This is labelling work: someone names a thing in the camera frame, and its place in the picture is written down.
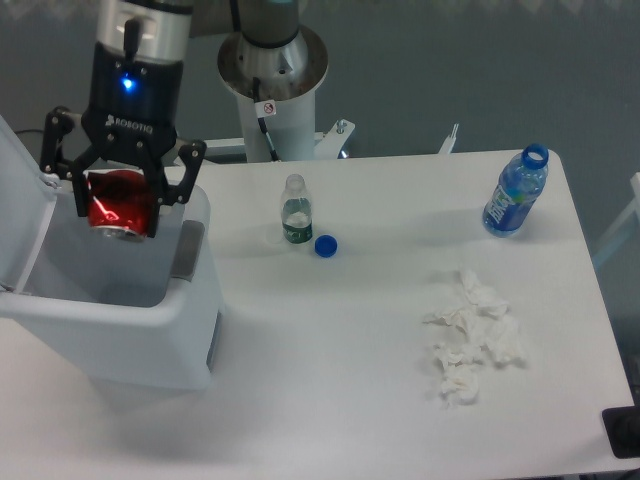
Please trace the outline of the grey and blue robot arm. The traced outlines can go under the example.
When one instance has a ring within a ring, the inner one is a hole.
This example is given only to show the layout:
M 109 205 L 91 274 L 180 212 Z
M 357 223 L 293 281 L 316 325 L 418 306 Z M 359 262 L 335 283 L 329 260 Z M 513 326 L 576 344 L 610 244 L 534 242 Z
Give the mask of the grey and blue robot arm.
M 325 57 L 295 1 L 231 1 L 208 22 L 204 1 L 104 1 L 89 101 L 45 120 L 41 171 L 70 183 L 77 214 L 108 236 L 154 237 L 160 212 L 188 202 L 205 157 L 176 129 L 188 40 L 224 32 L 220 76 L 236 95 L 251 161 L 314 156 L 313 91 Z

